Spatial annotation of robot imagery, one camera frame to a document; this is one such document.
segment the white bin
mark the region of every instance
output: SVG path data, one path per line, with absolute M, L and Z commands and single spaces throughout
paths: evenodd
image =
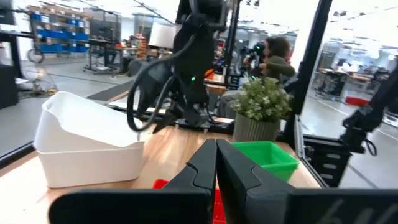
M 136 124 L 142 126 L 138 119 Z M 47 185 L 70 187 L 137 178 L 143 139 L 124 113 L 58 92 L 42 105 L 34 147 Z

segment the potted plant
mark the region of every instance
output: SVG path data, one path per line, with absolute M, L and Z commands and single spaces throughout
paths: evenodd
M 275 78 L 256 78 L 243 85 L 234 102 L 233 141 L 272 141 L 280 121 L 291 111 L 291 96 Z

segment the green bin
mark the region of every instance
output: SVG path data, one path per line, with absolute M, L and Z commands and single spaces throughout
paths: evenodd
M 298 160 L 270 141 L 231 144 L 263 169 L 286 182 L 299 166 Z

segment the woman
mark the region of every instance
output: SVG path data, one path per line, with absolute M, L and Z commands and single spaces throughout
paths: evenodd
M 290 52 L 289 42 L 284 37 L 269 37 L 265 41 L 266 47 L 264 62 L 259 65 L 263 77 L 276 78 L 282 82 L 283 76 L 292 77 L 295 69 L 289 65 L 285 58 Z M 227 91 L 220 99 L 217 116 L 235 119 L 235 111 L 232 104 L 239 95 L 239 90 Z

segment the gray pot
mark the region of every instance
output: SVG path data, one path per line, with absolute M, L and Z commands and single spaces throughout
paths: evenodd
M 275 142 L 279 132 L 280 121 L 275 123 L 261 122 L 249 119 L 236 113 L 234 142 L 244 141 L 272 141 Z

